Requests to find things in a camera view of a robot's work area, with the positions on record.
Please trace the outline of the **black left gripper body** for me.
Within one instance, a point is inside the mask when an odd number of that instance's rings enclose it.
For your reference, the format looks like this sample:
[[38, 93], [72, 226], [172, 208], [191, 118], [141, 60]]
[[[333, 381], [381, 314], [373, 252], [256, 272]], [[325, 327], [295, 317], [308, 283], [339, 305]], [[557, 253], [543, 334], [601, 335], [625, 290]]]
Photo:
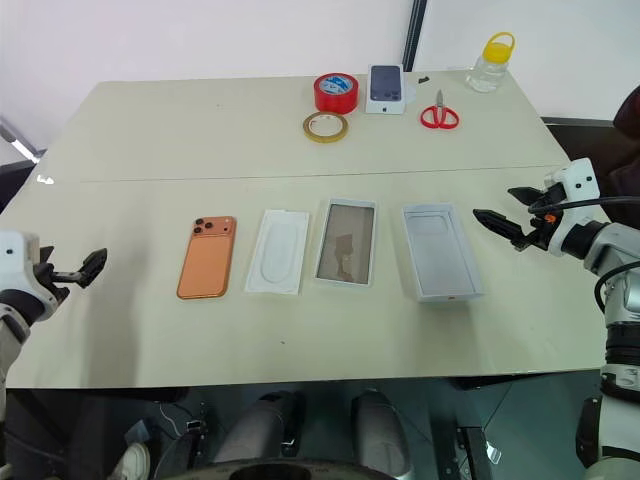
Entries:
[[34, 275], [37, 282], [47, 291], [47, 295], [55, 301], [64, 301], [70, 293], [68, 287], [59, 287], [59, 284], [69, 283], [70, 275], [54, 271], [54, 265], [40, 262], [34, 266]]

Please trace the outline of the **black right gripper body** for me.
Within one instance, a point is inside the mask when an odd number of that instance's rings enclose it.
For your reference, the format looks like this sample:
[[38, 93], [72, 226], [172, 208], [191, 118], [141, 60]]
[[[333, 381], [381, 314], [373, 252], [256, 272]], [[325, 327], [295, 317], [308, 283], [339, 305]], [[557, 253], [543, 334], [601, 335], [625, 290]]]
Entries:
[[[563, 186], [553, 185], [546, 191], [538, 191], [529, 207], [541, 208], [560, 203], [563, 200]], [[560, 225], [563, 218], [561, 210], [552, 210], [546, 213], [532, 213], [530, 226], [533, 231], [530, 234], [533, 245], [541, 250], [547, 250], [550, 240]]]

